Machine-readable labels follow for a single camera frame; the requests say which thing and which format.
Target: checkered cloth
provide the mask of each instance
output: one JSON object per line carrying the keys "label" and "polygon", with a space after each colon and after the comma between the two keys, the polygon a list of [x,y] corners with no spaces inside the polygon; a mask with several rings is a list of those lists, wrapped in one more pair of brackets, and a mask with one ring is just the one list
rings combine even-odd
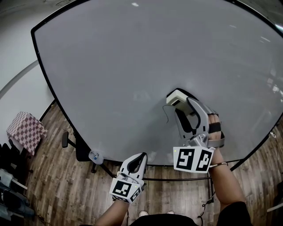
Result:
{"label": "checkered cloth", "polygon": [[46,137],[47,130],[43,124],[27,112],[20,112],[7,129],[8,137],[17,140],[28,152],[34,151],[41,138]]}

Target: black shirt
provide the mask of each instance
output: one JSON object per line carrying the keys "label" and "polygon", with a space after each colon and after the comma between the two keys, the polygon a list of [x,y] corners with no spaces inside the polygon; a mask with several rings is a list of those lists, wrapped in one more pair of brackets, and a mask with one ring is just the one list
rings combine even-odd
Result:
{"label": "black shirt", "polygon": [[[173,225],[186,225],[186,226],[197,226],[194,221],[185,216],[174,215],[174,214],[157,214],[143,216],[137,219],[131,224],[131,226],[150,226],[150,225],[162,225],[162,226],[173,226]],[[233,203],[227,206],[221,211],[217,226],[251,226],[251,219],[246,207],[243,202]]]}

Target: baseboard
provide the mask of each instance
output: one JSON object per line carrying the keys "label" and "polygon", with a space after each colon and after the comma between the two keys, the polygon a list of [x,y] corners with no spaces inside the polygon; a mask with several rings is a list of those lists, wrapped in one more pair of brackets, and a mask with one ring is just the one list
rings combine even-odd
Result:
{"label": "baseboard", "polygon": [[52,103],[48,106],[48,108],[45,110],[45,112],[43,113],[43,115],[40,117],[39,121],[42,121],[43,118],[45,117],[45,115],[47,114],[47,112],[49,111],[49,109],[52,107],[52,105],[55,103],[56,101],[53,100]]}

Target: wrist strap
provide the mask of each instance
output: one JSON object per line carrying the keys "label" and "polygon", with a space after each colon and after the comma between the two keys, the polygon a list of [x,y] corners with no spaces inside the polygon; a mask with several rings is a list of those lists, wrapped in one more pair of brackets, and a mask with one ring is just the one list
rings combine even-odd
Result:
{"label": "wrist strap", "polygon": [[210,165],[209,168],[214,168],[214,167],[217,167],[217,166],[220,166],[220,165],[228,165],[228,163],[226,163],[226,162],[217,163],[215,165]]}

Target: person's left arm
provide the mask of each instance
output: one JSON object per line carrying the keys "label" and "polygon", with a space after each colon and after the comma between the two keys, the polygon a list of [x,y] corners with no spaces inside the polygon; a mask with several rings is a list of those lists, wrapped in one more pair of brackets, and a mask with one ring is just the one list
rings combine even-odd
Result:
{"label": "person's left arm", "polygon": [[95,226],[121,226],[129,204],[116,200],[109,209],[98,218]]}

